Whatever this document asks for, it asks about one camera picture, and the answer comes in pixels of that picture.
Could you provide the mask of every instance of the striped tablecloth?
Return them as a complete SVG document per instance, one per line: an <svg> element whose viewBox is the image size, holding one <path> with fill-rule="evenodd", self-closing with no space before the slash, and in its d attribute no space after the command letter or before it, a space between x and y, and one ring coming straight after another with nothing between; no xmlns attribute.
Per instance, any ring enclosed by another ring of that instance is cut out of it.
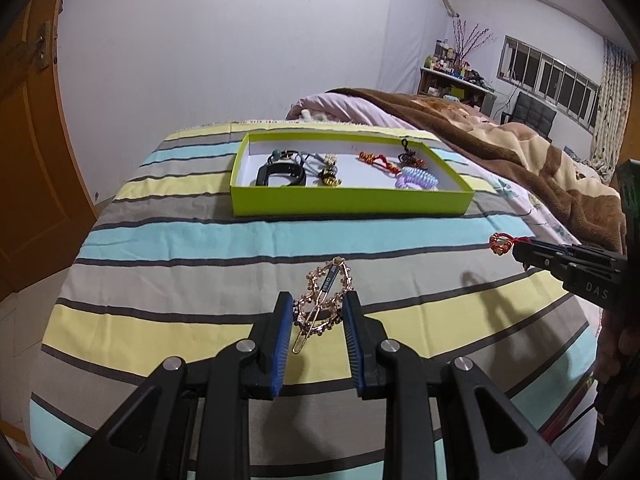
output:
<svg viewBox="0 0 640 480"><path fill-rule="evenodd" d="M274 128L419 137L475 198L460 218L234 218L239 141ZM548 272L524 272L488 249L496 231L576 241L526 190L428 132L264 122L172 134L105 209L68 272L32 377L33 443L59 472L165 357L200 360L247 336L279 291L299 296L306 273L337 254L389 336L443 363L469 355L549 434L584 389L595 339ZM342 326L310 338L289 355L282 396L250 402L252 476L380 478L384 417L384 402L351 388Z"/></svg>

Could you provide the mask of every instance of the black bracelet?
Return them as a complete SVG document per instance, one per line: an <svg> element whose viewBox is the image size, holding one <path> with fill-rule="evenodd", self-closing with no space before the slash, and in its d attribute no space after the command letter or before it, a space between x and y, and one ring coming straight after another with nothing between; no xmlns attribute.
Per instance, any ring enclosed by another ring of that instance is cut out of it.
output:
<svg viewBox="0 0 640 480"><path fill-rule="evenodd" d="M274 174L284 174L296 178L293 182L287 184L287 186L306 186L305 170L299 164L292 162L274 162L273 164L261 166L255 179L255 185L268 186L269 177Z"/></svg>

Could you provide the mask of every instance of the silver screw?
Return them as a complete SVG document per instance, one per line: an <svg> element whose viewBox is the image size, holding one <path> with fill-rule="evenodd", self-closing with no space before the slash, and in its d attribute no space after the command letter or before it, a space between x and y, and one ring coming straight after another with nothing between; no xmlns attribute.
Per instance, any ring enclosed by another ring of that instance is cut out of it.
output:
<svg viewBox="0 0 640 480"><path fill-rule="evenodd" d="M456 357L453 364L458 370L462 370L463 372L468 372L474 367L474 362L468 357Z"/></svg>
<svg viewBox="0 0 640 480"><path fill-rule="evenodd" d="M167 359L162 361L162 368L170 372L177 370L181 366L182 366L182 359L176 356L168 357Z"/></svg>
<svg viewBox="0 0 640 480"><path fill-rule="evenodd" d="M241 339L236 343L236 349L240 352L251 352L255 348L255 343L250 339Z"/></svg>
<svg viewBox="0 0 640 480"><path fill-rule="evenodd" d="M380 343L380 348L382 348L385 352L395 353L400 349L400 343L395 339L385 339L382 343Z"/></svg>

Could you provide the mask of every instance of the brown blanket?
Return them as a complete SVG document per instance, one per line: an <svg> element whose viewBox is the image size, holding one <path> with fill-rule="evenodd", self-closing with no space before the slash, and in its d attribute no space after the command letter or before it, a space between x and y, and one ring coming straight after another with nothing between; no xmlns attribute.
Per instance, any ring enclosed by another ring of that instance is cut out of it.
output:
<svg viewBox="0 0 640 480"><path fill-rule="evenodd" d="M433 132L483 168L534 193L581 242L624 252L618 193L593 178L577 180L569 156L528 126L498 125L471 107L439 98L351 88L331 92L361 97Z"/></svg>

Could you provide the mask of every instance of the curtain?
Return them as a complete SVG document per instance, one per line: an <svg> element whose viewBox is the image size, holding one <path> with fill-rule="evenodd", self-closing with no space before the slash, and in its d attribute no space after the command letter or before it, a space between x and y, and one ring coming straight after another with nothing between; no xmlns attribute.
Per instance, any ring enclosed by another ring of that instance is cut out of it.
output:
<svg viewBox="0 0 640 480"><path fill-rule="evenodd" d="M604 38L600 101L591 141L590 166L608 184L616 169L631 101L631 60L620 47Z"/></svg>

